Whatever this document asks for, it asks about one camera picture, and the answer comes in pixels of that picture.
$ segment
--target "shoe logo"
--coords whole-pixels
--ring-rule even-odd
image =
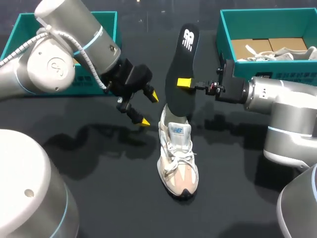
[[[182,131],[183,131],[183,128],[177,128],[177,127],[173,128],[173,132],[175,133],[182,133]]]
[[[184,32],[183,46],[185,46],[189,51],[192,51],[193,42],[194,42],[194,33],[186,29]]]

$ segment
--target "black table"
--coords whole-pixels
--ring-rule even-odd
[[[158,122],[177,37],[176,31],[123,35],[125,56],[154,75],[158,105],[142,93],[133,101],[149,128],[132,125],[114,97],[1,102],[1,128],[29,135],[47,151],[77,201],[79,238],[282,238],[276,202],[296,173],[263,157],[268,117],[241,105],[197,94],[191,121],[197,195],[179,202],[165,191],[156,166]],[[201,31],[194,64],[196,78],[216,79],[214,32]]]

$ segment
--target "black insole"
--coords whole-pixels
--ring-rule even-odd
[[[194,24],[182,26],[175,55],[165,80],[168,108],[177,117],[190,115],[195,108],[195,91],[177,87],[178,78],[194,78],[193,62],[199,41],[199,29]]]

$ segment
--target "robotic arm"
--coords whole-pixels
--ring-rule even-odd
[[[42,24],[33,37],[0,61],[0,99],[67,89],[75,77],[75,58],[94,76],[104,93],[119,97],[117,109],[134,124],[150,125],[130,100],[142,90],[157,95],[145,65],[121,59],[121,50],[80,0],[42,0],[35,10]]]
[[[271,115],[264,156],[302,171],[316,164],[317,139],[312,133],[317,117],[317,87],[261,77],[247,82],[233,76],[234,61],[220,62],[218,81],[195,83],[187,79],[187,90],[205,90],[216,101],[242,104],[249,112]]]

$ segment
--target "sneaker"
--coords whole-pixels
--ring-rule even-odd
[[[316,47],[309,47],[306,51],[294,51],[288,48],[282,48],[276,52],[261,52],[256,53],[250,46],[246,45],[247,50],[254,57],[239,59],[239,62],[246,61],[292,61],[292,60],[317,60]]]
[[[306,51],[294,51],[288,48],[282,48],[275,52],[275,56],[282,56],[284,54],[291,54],[294,60],[317,60],[317,49],[312,46]]]
[[[191,126],[186,117],[176,117],[165,105],[158,123],[160,158],[158,173],[173,195],[191,197],[198,185],[198,169],[192,151]]]

